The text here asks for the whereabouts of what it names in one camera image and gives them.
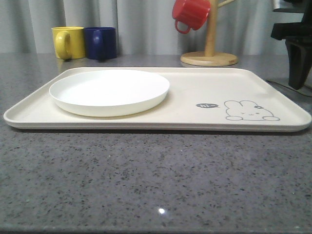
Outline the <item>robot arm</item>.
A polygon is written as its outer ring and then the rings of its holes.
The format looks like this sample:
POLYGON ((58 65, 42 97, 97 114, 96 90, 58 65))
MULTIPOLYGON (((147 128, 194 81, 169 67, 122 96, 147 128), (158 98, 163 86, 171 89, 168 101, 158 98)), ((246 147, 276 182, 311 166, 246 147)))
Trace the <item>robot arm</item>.
POLYGON ((300 22, 275 23, 271 37, 284 40, 289 58, 289 85, 302 88, 312 67, 312 2, 273 0, 274 12, 302 13, 300 22))

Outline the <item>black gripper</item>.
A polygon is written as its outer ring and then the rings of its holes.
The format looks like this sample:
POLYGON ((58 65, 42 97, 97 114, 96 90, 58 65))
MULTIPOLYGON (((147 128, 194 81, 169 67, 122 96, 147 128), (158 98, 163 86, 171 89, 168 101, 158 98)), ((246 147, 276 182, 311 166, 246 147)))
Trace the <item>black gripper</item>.
POLYGON ((285 39, 289 57, 289 85, 302 88, 312 67, 312 9, 308 8, 301 22, 275 23, 271 37, 285 39))

